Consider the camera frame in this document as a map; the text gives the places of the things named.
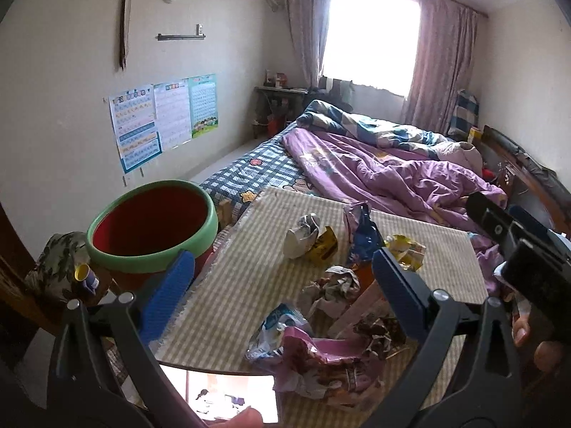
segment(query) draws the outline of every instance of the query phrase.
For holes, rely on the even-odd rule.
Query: phone screen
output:
[[[205,421],[229,420],[246,407],[262,414],[264,423],[278,423],[273,377],[216,375],[161,365],[190,408]]]

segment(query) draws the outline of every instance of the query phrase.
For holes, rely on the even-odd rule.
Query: window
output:
[[[408,96],[419,28],[417,0],[331,0],[323,75]]]

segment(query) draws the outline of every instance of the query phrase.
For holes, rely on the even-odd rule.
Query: checkered bedsheet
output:
[[[230,200],[232,222],[235,223],[241,217],[267,186],[319,196],[282,144],[282,136],[295,127],[294,122],[201,184],[216,206],[224,200]]]

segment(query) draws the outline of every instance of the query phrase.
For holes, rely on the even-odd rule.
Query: trash can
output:
[[[207,192],[191,182],[164,180],[136,188],[102,211],[87,231],[87,250],[121,289],[136,291],[181,249],[194,255],[198,275],[217,231]]]

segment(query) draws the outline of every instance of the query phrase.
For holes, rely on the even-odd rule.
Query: green rim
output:
[[[165,251],[132,257],[107,254],[93,246],[92,240],[95,230],[103,219],[117,206],[136,194],[143,193],[152,188],[172,186],[185,187],[196,191],[200,193],[206,201],[207,215],[204,225],[189,239]],[[214,203],[207,192],[191,182],[183,180],[163,180],[143,185],[142,187],[135,188],[134,190],[125,193],[122,197],[109,204],[101,214],[95,217],[95,220],[93,220],[89,226],[89,230],[87,231],[87,252],[94,263],[111,271],[121,271],[125,273],[153,273],[165,270],[181,249],[186,249],[187,251],[192,252],[195,257],[199,257],[199,255],[202,255],[212,245],[217,232],[218,217],[216,216]]]

